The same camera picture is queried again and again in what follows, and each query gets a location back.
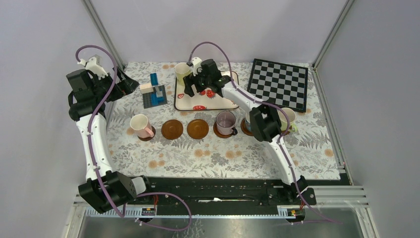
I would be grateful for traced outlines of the yellow mug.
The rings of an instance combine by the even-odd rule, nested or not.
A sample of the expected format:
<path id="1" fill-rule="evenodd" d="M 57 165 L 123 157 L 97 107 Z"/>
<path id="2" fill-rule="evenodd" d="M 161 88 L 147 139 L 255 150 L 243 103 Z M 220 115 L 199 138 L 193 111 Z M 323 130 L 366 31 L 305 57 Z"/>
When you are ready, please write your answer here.
<path id="1" fill-rule="evenodd" d="M 190 67 L 187 65 L 186 62 L 180 62 L 175 66 L 174 69 L 175 69 L 175 75 L 176 75 L 176 78 L 177 78 L 177 82 L 180 85 L 185 86 L 184 77 L 191 74 Z"/>

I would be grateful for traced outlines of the strawberry print serving tray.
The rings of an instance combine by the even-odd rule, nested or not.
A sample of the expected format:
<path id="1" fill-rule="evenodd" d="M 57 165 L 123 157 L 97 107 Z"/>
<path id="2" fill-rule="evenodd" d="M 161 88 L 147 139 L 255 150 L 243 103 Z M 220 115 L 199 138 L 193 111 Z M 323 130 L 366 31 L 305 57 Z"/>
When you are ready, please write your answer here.
<path id="1" fill-rule="evenodd" d="M 184 93 L 185 86 L 175 82 L 174 107 L 179 111 L 200 111 L 200 110 L 230 110 L 238 106 L 232 101 L 219 96 L 209 88 L 197 93 L 195 86 L 192 86 L 194 96 L 190 97 Z"/>

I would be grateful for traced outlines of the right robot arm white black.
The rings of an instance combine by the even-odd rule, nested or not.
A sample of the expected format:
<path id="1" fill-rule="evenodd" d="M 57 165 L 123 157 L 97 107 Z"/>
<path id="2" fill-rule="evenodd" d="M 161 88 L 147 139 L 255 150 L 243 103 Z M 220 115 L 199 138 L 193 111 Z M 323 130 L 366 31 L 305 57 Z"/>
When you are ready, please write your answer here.
<path id="1" fill-rule="evenodd" d="M 281 109 L 241 89 L 230 76 L 221 74 L 212 59 L 193 58 L 187 62 L 187 66 L 191 72 L 183 78 L 185 94 L 192 97 L 205 89 L 211 89 L 248 112 L 253 137 L 268 147 L 279 168 L 280 179 L 286 188 L 285 200 L 290 204 L 301 201 L 308 184 L 303 176 L 295 174 L 296 167 L 290 160 L 281 130 L 278 115 Z"/>

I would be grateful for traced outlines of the black white chessboard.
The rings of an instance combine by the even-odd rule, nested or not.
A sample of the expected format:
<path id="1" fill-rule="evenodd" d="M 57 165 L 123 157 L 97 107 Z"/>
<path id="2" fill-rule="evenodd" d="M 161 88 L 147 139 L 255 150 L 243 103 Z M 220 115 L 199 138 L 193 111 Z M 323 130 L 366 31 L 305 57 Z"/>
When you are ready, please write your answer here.
<path id="1" fill-rule="evenodd" d="M 254 59 L 247 91 L 280 108 L 304 113 L 307 108 L 307 67 Z"/>

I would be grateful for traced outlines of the grey purple mug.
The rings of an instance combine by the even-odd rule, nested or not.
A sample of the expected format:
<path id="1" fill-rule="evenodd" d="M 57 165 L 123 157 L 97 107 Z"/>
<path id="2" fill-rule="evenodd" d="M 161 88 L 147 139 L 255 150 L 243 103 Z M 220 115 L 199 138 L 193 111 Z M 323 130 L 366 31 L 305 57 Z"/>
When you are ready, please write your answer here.
<path id="1" fill-rule="evenodd" d="M 237 135 L 236 117 L 230 111 L 220 112 L 216 117 L 216 128 L 219 134 L 223 136 Z"/>

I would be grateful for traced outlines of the blue mug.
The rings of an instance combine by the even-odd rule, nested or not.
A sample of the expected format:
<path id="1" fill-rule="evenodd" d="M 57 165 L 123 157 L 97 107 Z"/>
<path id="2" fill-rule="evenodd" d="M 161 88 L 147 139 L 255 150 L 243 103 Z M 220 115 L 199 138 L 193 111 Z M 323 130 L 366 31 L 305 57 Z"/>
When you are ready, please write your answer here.
<path id="1" fill-rule="evenodd" d="M 247 131 L 251 132 L 251 123 L 250 123 L 250 114 L 245 114 L 245 128 Z"/>

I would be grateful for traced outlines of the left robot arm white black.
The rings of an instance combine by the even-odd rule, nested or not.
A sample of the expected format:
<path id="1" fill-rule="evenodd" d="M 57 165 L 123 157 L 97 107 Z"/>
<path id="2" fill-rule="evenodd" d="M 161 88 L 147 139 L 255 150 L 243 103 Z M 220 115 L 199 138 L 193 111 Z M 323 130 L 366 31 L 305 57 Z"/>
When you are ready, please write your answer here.
<path id="1" fill-rule="evenodd" d="M 86 182 L 79 185 L 80 196 L 97 212 L 105 213 L 135 199 L 143 204 L 152 201 L 154 191 L 147 179 L 130 178 L 116 171 L 106 140 L 105 105 L 134 92 L 139 83 L 120 68 L 114 70 L 120 82 L 110 74 L 100 77 L 92 70 L 80 69 L 67 74 L 72 88 L 68 95 L 69 116 L 82 137 L 86 157 Z"/>

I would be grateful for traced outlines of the pink mug front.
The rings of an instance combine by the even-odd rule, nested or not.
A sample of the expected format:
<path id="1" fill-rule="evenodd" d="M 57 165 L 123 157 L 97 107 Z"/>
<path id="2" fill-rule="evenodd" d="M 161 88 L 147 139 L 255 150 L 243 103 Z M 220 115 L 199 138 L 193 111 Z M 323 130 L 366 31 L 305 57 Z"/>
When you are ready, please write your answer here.
<path id="1" fill-rule="evenodd" d="M 141 138 L 154 135 L 152 132 L 152 125 L 148 117 L 144 114 L 133 116 L 130 120 L 130 127 L 134 130 L 134 133 Z"/>

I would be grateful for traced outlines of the green mug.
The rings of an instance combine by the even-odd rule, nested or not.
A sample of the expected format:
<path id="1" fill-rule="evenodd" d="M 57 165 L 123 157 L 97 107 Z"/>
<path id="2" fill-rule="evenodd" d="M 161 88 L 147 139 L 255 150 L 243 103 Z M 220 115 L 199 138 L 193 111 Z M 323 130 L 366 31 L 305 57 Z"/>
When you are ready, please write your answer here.
<path id="1" fill-rule="evenodd" d="M 291 108 L 282 108 L 282 111 L 286 116 L 278 110 L 278 116 L 281 121 L 281 131 L 282 132 L 297 132 L 298 128 L 295 125 L 296 114 Z"/>

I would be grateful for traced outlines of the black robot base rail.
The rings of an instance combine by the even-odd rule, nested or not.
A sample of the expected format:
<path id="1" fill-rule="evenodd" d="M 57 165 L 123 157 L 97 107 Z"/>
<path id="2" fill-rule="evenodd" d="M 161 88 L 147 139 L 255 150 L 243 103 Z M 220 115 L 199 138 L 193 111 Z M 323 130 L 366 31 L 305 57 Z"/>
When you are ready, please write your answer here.
<path id="1" fill-rule="evenodd" d="M 301 199 L 279 179 L 145 178 L 147 192 L 160 192 L 158 215 L 274 215 L 278 205 L 299 207 Z"/>

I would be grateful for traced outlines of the dark walnut coaster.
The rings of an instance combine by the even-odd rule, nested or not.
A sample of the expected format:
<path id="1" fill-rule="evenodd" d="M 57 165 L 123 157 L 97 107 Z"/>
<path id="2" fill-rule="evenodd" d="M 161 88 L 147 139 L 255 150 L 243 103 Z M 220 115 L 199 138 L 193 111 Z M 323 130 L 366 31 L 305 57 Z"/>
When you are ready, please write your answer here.
<path id="1" fill-rule="evenodd" d="M 152 132 L 153 132 L 153 136 L 150 137 L 146 137 L 146 138 L 141 138 L 139 136 L 137 136 L 141 141 L 150 141 L 154 138 L 154 136 L 156 135 L 156 129 L 152 126 Z"/>

